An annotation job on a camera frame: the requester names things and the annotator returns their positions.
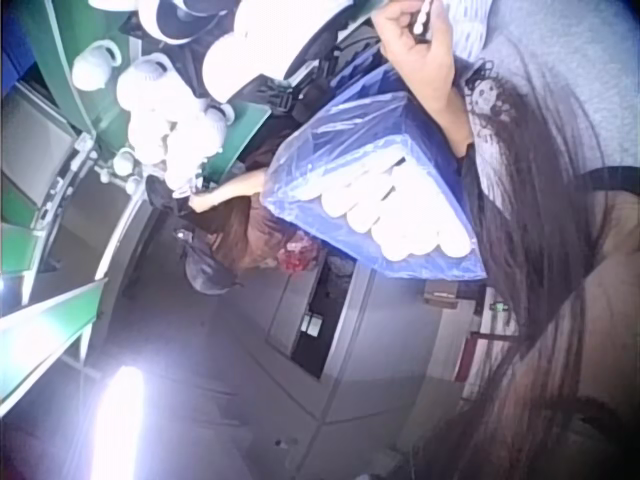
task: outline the hand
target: hand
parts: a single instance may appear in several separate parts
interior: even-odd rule
[[[455,73],[453,31],[442,0],[434,0],[431,44],[416,43],[409,24],[422,4],[422,0],[392,0],[374,13],[373,24],[382,42],[382,53],[435,118],[448,108],[450,101]]]
[[[206,212],[210,208],[215,207],[218,203],[216,201],[216,196],[214,195],[216,190],[213,192],[206,193],[194,193],[189,197],[189,206],[196,213]]]

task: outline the finger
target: finger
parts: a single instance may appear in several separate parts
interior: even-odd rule
[[[400,18],[419,11],[422,3],[422,0],[398,0],[390,2],[373,13],[373,23],[376,29],[387,26],[397,28]]]
[[[433,55],[453,55],[453,28],[442,0],[433,0],[431,7],[431,52]]]

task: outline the gray shirt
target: gray shirt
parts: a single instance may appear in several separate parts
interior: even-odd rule
[[[493,73],[523,93],[530,89],[525,69],[536,87],[543,78],[551,87],[567,85],[593,126],[581,125],[582,135],[586,141],[595,132],[607,166],[640,166],[639,58],[638,21],[616,0],[494,0],[480,54],[480,62],[492,61]],[[476,127],[483,189],[500,204],[490,191],[499,162],[490,147],[484,155],[478,148]],[[593,156],[581,168],[602,167],[602,161]]]

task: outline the white bowl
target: white bowl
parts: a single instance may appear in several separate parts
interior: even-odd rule
[[[209,94],[226,103],[260,73],[247,42],[233,32],[221,37],[207,51],[202,80]]]

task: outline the green panel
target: green panel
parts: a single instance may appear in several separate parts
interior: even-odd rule
[[[236,120],[231,124],[224,140],[222,152],[209,159],[204,168],[204,175],[209,180],[219,182],[224,174],[231,168],[251,137],[262,126],[271,110],[264,105],[254,103],[236,102],[232,104],[236,114]]]
[[[2,273],[19,273],[30,270],[33,252],[41,238],[35,231],[14,225],[2,224],[1,251]]]
[[[103,286],[99,281],[0,320],[0,399],[95,320]]]
[[[97,132],[109,148],[122,147],[128,113],[118,105],[115,84],[129,65],[129,38],[117,29],[127,14],[95,9],[86,0],[21,0],[18,6],[38,67],[63,115],[81,130]],[[73,60],[91,43],[106,38],[118,45],[122,64],[114,68],[105,88],[76,90],[70,79]]]
[[[107,86],[95,92],[78,91],[99,138],[112,150],[127,141],[129,113],[122,110],[116,98],[118,76],[130,64],[129,37],[118,32],[128,12],[107,12],[89,5],[87,0],[54,0],[64,52],[69,62],[97,40],[113,40],[122,54],[122,64],[114,68]]]
[[[31,228],[37,205],[7,177],[2,175],[2,220],[18,227]]]

